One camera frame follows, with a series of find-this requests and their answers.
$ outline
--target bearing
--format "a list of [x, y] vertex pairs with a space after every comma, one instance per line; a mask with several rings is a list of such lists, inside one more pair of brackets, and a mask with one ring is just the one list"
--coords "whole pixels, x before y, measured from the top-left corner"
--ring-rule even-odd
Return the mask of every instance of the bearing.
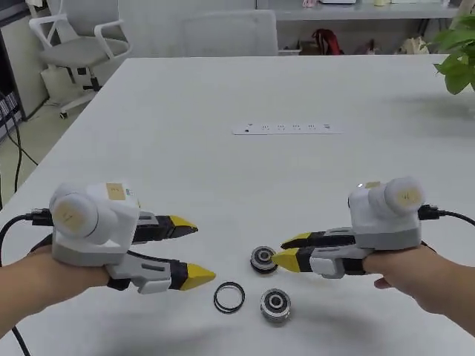
[[262, 294], [261, 312], [270, 323], [283, 323], [290, 316], [290, 298], [280, 289], [270, 289]]
[[277, 265], [272, 261], [274, 255], [275, 251], [270, 247], [259, 246], [251, 254], [251, 266], [260, 274], [272, 273], [277, 269]]

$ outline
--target power outlet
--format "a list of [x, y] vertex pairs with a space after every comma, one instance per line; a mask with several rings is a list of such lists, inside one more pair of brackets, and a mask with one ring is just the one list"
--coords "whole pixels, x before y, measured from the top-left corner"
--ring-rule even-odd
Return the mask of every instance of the power outlet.
[[331, 124], [291, 123], [291, 124], [247, 124], [232, 129], [234, 135], [296, 135], [296, 134], [342, 134]]

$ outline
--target label sticker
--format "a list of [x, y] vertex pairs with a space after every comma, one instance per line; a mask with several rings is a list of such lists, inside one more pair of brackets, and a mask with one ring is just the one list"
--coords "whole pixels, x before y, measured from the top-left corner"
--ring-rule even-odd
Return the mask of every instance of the label sticker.
[[53, 212], [53, 219], [72, 232], [78, 232], [84, 224], [84, 216], [67, 202], [60, 203]]
[[418, 188], [404, 189], [403, 191], [399, 191], [397, 194], [397, 201], [401, 206], [420, 204], [422, 201], [422, 194]]
[[381, 185], [381, 182], [368, 182], [368, 183], [366, 183], [366, 185], [364, 187], [366, 189], [371, 189], [371, 188], [379, 187], [380, 185]]
[[125, 192], [120, 183], [106, 183], [107, 194], [110, 200], [125, 200]]

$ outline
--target human hand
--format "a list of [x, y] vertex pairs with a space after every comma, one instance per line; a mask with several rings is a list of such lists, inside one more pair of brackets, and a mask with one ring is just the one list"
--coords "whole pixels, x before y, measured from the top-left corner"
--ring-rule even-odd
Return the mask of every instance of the human hand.
[[31, 252], [16, 263], [31, 276], [42, 309], [75, 297], [91, 287], [106, 286], [109, 275], [103, 267], [69, 266], [53, 259], [51, 246]]
[[425, 311], [442, 314], [450, 297], [449, 285], [461, 266], [419, 246], [371, 254], [363, 261], [363, 267], [366, 272], [382, 274], [383, 278], [374, 283], [376, 288], [394, 287], [414, 298]]

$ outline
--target cable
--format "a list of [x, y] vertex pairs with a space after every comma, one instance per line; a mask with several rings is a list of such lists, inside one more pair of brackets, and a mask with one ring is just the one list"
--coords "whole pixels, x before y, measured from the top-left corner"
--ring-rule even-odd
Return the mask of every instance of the cable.
[[3, 199], [1, 198], [1, 172], [0, 172], [0, 210], [3, 210]]
[[[2, 263], [1, 263], [1, 248], [3, 247], [3, 242], [4, 242], [5, 235], [7, 234], [8, 229], [11, 228], [18, 221], [31, 220], [32, 218], [33, 218], [32, 214], [18, 215], [17, 217], [14, 217], [12, 220], [7, 222], [4, 225], [4, 227], [0, 230], [0, 267], [3, 266]], [[12, 328], [12, 333], [13, 333], [13, 335], [15, 335], [16, 341], [18, 341], [20, 349], [22, 349], [23, 355], [24, 356], [31, 356], [31, 353], [28, 350], [28, 347], [24, 343], [22, 335], [20, 334], [20, 332], [16, 328], [16, 326], [14, 326]]]
[[423, 205], [417, 211], [419, 216], [419, 220], [438, 220], [441, 217], [456, 217], [457, 219], [461, 219], [466, 221], [467, 223], [475, 226], [475, 220], [471, 219], [470, 217], [466, 217], [465, 215], [454, 213], [453, 211], [446, 211], [446, 210], [439, 210], [434, 205]]
[[[9, 102], [8, 98], [5, 96], [5, 94], [3, 94], [0, 91], [0, 96], [4, 99], [5, 103], [7, 104], [9, 112], [13, 113], [13, 108], [11, 107], [10, 102]], [[4, 122], [5, 130], [7, 131], [8, 138], [10, 139], [11, 142], [13, 142], [13, 144], [15, 144], [16, 147], [18, 147], [19, 157], [18, 157], [18, 163], [16, 165], [15, 187], [14, 187], [14, 191], [16, 193], [18, 191], [18, 181], [19, 181], [19, 175], [20, 175], [20, 167], [22, 166], [23, 152], [25, 152], [27, 157], [30, 158], [34, 164], [38, 165], [38, 163], [34, 159], [32, 159], [31, 156], [29, 154], [27, 154], [26, 151], [22, 148], [22, 140], [21, 140], [21, 137], [20, 137], [20, 129], [18, 127], [18, 124], [16, 123], [15, 116], [13, 115], [12, 121], [13, 121], [13, 125], [15, 126], [15, 130], [16, 130], [16, 142], [12, 138], [12, 136], [10, 135], [10, 132], [9, 132], [8, 126], [7, 126], [7, 117], [5, 117], [3, 115], [3, 113], [1, 113], [1, 119]]]
[[461, 219], [475, 226], [475, 220], [471, 219], [470, 217], [466, 217], [465, 215], [454, 213], [452, 211], [445, 211], [445, 210], [441, 210], [439, 213], [441, 217], [456, 217], [457, 219]]
[[22, 334], [20, 334], [20, 331], [18, 330], [16, 326], [13, 327], [12, 333], [13, 335], [15, 335], [16, 341], [18, 341], [18, 344], [20, 345], [20, 349], [22, 349], [23, 355], [31, 356], [30, 350], [28, 350], [26, 343], [24, 343]]
[[[6, 98], [5, 95], [4, 95], [2, 92], [0, 92], [0, 95], [3, 96], [3, 98]], [[9, 102], [7, 99], [5, 99], [5, 102], [7, 103], [8, 110], [9, 110], [9, 111], [12, 111], [12, 108], [11, 108], [10, 105], [9, 105], [10, 102]], [[4, 116], [3, 116], [3, 113], [1, 112], [1, 110], [0, 110], [0, 119], [2, 119], [2, 120], [4, 119]], [[16, 128], [18, 128], [18, 124], [16, 123], [15, 120], [13, 120], [13, 124], [16, 126]], [[31, 156], [28, 154], [28, 152], [25, 151], [25, 150], [23, 149], [23, 147], [20, 147], [19, 144], [16, 143], [16, 141], [15, 141], [15, 140], [13, 139], [13, 137], [10, 135], [10, 132], [9, 132], [9, 130], [8, 130], [8, 127], [7, 127], [7, 121], [6, 121], [6, 120], [4, 121], [4, 126], [5, 126], [5, 130], [7, 130], [7, 136], [8, 136], [8, 138], [10, 139], [10, 141], [11, 141], [17, 148], [21, 149], [22, 152], [25, 154], [25, 156], [28, 157], [28, 159], [29, 159], [31, 162], [33, 162], [35, 165], [38, 165], [38, 162], [37, 162], [36, 160], [34, 160], [33, 158], [31, 158]]]

